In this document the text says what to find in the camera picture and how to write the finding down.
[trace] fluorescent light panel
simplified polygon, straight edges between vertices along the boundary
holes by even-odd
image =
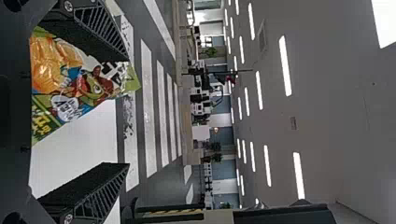
[[[238,97],[238,107],[239,107],[239,119],[242,120],[242,106],[241,106],[241,97]]]
[[[244,40],[241,35],[239,36],[239,48],[241,51],[241,61],[242,63],[245,63]]]
[[[303,169],[301,167],[301,157],[300,153],[293,153],[294,159],[294,171],[296,174],[296,183],[297,183],[297,194],[298,199],[305,199],[305,190],[304,190],[304,179],[303,179]]]
[[[236,56],[233,56],[233,69],[238,71],[238,60],[236,60]]]
[[[396,1],[372,0],[379,47],[385,48],[396,42]]]
[[[233,122],[233,108],[231,108],[231,121]]]
[[[225,26],[223,25],[224,43],[227,41],[227,32],[225,31]]]
[[[231,54],[231,41],[229,36],[227,36],[227,45],[228,45],[228,54]]]
[[[239,180],[239,170],[236,169],[236,182],[238,183],[238,186],[241,185],[240,180]]]
[[[230,17],[231,37],[233,38],[233,17]]]
[[[268,156],[268,146],[264,146],[264,160],[265,160],[265,171],[267,173],[267,185],[268,187],[272,187],[270,159]]]
[[[235,0],[236,15],[239,15],[239,0]]]
[[[285,36],[283,35],[279,39],[279,49],[280,49],[280,59],[282,61],[283,81],[285,82],[285,93],[286,96],[290,96],[292,92],[291,92],[289,59],[288,59],[288,51],[286,50],[286,39]]]
[[[259,98],[259,109],[263,110],[263,104],[262,104],[262,81],[260,79],[260,72],[256,72],[256,84],[257,84],[257,95]]]
[[[242,175],[241,175],[241,189],[242,189],[242,196],[245,196],[244,177]]]
[[[248,102],[248,87],[245,87],[245,103],[247,106],[247,116],[250,116],[250,106],[249,106],[249,102]]]
[[[225,25],[228,26],[228,12],[227,12],[227,8],[224,9],[224,17],[225,17]]]
[[[241,145],[239,143],[239,138],[236,139],[236,144],[238,146],[238,158],[241,159]]]
[[[232,89],[231,89],[231,81],[228,81],[228,93],[233,93]]]
[[[256,160],[254,158],[254,146],[252,142],[250,142],[250,155],[251,155],[251,169],[253,170],[253,172],[256,172]]]
[[[254,30],[253,8],[251,7],[251,3],[248,4],[247,10],[248,10],[248,19],[250,23],[251,40],[254,40],[256,38],[256,32]]]
[[[242,151],[244,152],[244,164],[248,163],[247,159],[247,146],[245,145],[245,140],[242,140]]]

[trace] white wall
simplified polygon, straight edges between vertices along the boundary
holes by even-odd
[[[195,11],[195,25],[203,21],[222,21],[224,9],[208,9]]]
[[[89,114],[64,125],[33,147],[29,176],[33,195],[39,198],[102,161],[118,161],[113,100],[103,102]],[[106,223],[120,223],[119,201]]]
[[[224,35],[222,21],[216,23],[201,23],[199,29],[201,35]]]
[[[238,193],[238,186],[235,179],[213,180],[213,194]]]
[[[251,115],[247,118],[244,109],[237,137],[255,142],[256,158],[262,157],[263,144],[269,146],[273,186],[267,187],[265,178],[250,186],[270,205],[295,202],[292,152],[299,151],[308,200],[338,200],[376,222],[396,223],[396,47],[379,48],[371,1],[251,2],[256,31],[267,19],[269,47],[261,57],[258,42],[248,41],[248,3],[240,1],[235,32],[246,40],[247,62],[238,67],[261,71],[264,110],[259,112],[253,93],[254,74],[240,76],[235,97],[244,101],[243,87],[249,86]],[[289,98],[278,49],[284,34],[293,87]],[[239,59],[237,38],[232,47]],[[290,131],[290,116],[296,116],[299,131]],[[256,164],[256,175],[265,176],[263,162]]]
[[[192,126],[192,139],[205,141],[210,138],[209,125]]]
[[[211,128],[222,128],[231,127],[231,114],[214,114],[209,118],[209,127]]]

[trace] wall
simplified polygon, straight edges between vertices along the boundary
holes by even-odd
[[[234,179],[236,178],[235,160],[222,161],[221,163],[212,163],[213,180]]]
[[[248,4],[240,1],[235,32],[246,40],[247,63],[238,67],[261,71],[265,109],[259,111],[257,94],[250,94],[251,115],[247,118],[244,109],[238,136],[258,148],[269,146],[273,187],[262,178],[247,188],[270,205],[293,203],[292,152],[299,151],[308,200],[337,200],[376,222],[396,223],[396,46],[379,48],[371,1],[251,2],[256,31],[267,19],[269,48],[260,55],[257,40],[248,41]],[[277,44],[284,34],[293,87],[289,98]],[[236,39],[233,54],[239,55]],[[244,86],[256,92],[253,74],[240,76],[235,97],[242,98]],[[296,116],[298,131],[290,130],[290,116]],[[263,164],[257,166],[256,175],[265,176]]]
[[[231,114],[213,114],[210,116],[209,126],[216,127],[231,127]]]
[[[222,146],[233,145],[233,127],[219,128],[219,132],[215,134],[213,129],[210,130],[211,143],[220,142]]]
[[[199,29],[201,35],[224,35],[222,18],[219,21],[201,22]]]

